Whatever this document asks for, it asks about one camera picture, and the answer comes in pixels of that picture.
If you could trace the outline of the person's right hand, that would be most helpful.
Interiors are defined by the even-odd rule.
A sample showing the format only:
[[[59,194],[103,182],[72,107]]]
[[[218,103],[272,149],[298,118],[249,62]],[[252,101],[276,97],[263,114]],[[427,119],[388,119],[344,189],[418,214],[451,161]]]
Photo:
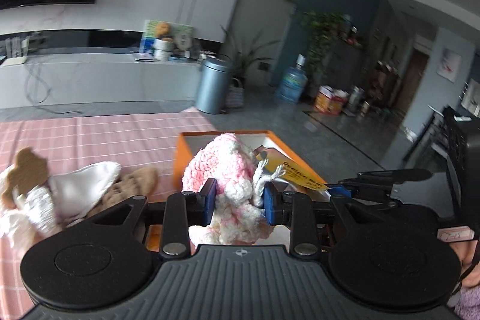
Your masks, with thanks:
[[[472,264],[475,250],[479,245],[478,241],[464,241],[450,243],[450,247],[455,251],[456,255],[460,259],[462,272],[465,272]],[[480,281],[480,266],[476,265],[473,270],[465,277],[462,282],[464,288],[475,288],[479,286]]]

